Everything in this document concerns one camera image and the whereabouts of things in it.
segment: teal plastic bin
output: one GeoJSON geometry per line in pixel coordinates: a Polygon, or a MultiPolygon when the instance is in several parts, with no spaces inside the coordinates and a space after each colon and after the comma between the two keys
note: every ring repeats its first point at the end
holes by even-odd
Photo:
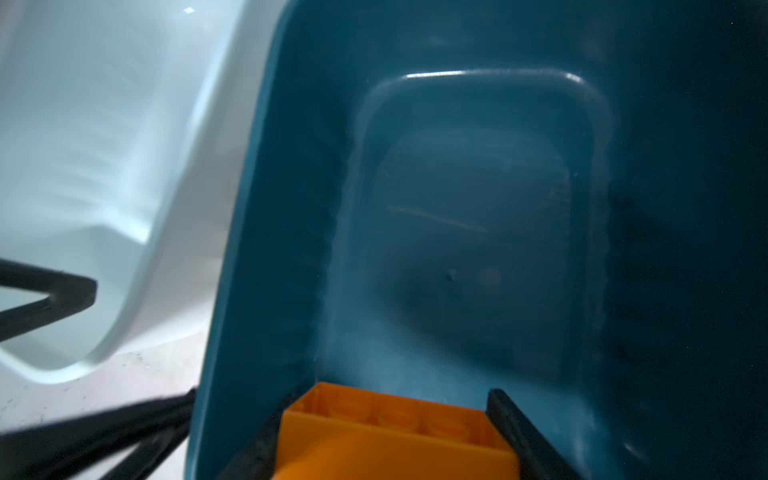
{"type": "Polygon", "coordinates": [[[321,380],[473,408],[504,389],[585,478],[764,473],[758,7],[292,3],[187,477],[321,380]]]}

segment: orange lego brick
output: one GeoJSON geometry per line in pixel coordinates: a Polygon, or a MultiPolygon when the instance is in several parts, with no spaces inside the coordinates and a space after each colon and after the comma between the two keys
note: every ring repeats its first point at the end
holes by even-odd
{"type": "Polygon", "coordinates": [[[283,413],[274,478],[519,477],[479,410],[318,383],[283,413]]]}

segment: white plastic surface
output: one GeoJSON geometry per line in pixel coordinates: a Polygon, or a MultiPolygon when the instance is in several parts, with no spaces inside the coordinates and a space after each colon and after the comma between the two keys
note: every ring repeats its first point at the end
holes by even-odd
{"type": "MultiPolygon", "coordinates": [[[[12,371],[66,382],[210,322],[284,2],[244,28],[255,3],[0,0],[0,257],[98,281],[0,343],[12,371]]],[[[34,298],[0,289],[0,310],[34,298]]]]}

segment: floor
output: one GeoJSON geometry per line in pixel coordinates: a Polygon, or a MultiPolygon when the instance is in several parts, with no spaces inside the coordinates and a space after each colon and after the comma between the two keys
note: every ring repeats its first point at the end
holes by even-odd
{"type": "MultiPolygon", "coordinates": [[[[115,356],[89,376],[59,385],[30,384],[0,367],[0,432],[185,393],[200,381],[207,337],[207,332],[198,333],[115,356]]],[[[126,454],[109,458],[75,478],[100,478],[126,454]]],[[[184,442],[150,479],[183,478],[186,454],[184,442]]]]}

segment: white plastic container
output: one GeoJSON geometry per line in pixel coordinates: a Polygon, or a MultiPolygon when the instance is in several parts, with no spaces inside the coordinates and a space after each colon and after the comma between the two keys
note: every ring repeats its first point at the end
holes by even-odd
{"type": "MultiPolygon", "coordinates": [[[[66,382],[210,322],[283,3],[0,3],[0,257],[98,281],[3,365],[66,382]]],[[[0,310],[34,298],[0,289],[0,310]]]]}

